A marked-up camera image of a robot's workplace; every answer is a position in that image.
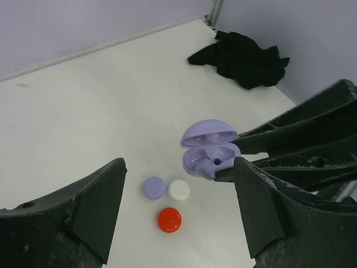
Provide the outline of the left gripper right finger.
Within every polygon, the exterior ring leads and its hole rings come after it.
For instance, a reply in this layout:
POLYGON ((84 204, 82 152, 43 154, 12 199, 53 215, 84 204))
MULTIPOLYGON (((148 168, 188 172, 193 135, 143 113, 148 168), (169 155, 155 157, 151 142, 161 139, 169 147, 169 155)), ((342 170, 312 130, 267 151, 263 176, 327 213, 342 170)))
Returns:
POLYGON ((324 199, 242 157, 235 190, 256 267, 356 267, 356 201, 324 199))

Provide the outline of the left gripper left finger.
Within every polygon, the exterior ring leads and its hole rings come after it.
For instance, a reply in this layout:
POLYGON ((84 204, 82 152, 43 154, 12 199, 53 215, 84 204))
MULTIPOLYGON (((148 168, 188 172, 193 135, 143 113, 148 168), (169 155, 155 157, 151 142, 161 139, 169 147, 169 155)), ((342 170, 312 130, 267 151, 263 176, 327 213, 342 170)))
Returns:
POLYGON ((107 264, 126 173, 116 158, 46 196, 1 209, 1 267, 107 264))

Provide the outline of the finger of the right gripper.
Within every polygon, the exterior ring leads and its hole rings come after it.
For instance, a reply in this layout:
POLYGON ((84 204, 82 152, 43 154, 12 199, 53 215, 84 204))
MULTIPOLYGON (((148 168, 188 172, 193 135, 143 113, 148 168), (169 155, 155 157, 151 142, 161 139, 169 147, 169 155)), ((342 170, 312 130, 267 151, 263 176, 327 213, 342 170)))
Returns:
POLYGON ((356 179, 356 145, 325 145, 252 162, 256 167, 304 190, 356 179))
POLYGON ((356 85, 342 79, 233 142, 243 154, 277 156, 356 134, 356 85))

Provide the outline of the purple charging case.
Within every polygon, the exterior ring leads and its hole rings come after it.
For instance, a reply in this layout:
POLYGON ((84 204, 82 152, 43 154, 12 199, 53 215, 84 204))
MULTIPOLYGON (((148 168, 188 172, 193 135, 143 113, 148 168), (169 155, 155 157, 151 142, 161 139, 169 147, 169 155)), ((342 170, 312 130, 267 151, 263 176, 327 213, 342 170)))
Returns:
POLYGON ((239 147, 233 144, 237 138, 237 131, 226 122, 206 119, 194 123, 180 141, 181 147, 186 149, 182 157, 184 170, 191 176, 200 177, 195 168, 205 159, 213 162, 215 177, 217 172, 232 168, 234 159, 241 155, 239 147))
POLYGON ((166 192, 165 182, 158 177, 150 177, 142 183, 143 194, 150 200, 157 200, 166 192))

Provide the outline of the red earbud charging case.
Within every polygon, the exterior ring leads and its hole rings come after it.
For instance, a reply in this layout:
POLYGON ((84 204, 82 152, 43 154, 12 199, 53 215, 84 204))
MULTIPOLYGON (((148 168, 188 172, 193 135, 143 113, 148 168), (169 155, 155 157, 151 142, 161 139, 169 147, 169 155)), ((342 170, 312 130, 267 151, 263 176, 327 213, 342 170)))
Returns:
POLYGON ((181 214, 173 207, 164 208, 157 216, 157 224, 160 230, 165 233, 176 232, 181 227, 181 223, 181 214))

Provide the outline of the purple earbud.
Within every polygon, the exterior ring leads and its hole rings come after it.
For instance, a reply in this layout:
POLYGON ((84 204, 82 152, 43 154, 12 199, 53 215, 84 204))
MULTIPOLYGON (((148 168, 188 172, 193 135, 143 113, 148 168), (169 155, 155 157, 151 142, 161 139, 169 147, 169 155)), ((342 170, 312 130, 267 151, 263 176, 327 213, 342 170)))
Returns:
POLYGON ((205 159, 202 162, 198 163, 195 168, 195 171, 198 176, 206 180, 215 179, 215 166, 210 159, 205 159))

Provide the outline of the white earbud charging case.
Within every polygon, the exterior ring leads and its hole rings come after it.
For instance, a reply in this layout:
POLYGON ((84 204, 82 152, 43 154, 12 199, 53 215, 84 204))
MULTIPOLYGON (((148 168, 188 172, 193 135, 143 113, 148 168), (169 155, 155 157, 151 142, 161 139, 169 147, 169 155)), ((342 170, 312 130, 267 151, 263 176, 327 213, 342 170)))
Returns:
POLYGON ((190 197, 190 187, 188 183, 181 179, 173 180, 168 186, 168 194, 175 201, 185 201, 190 197))

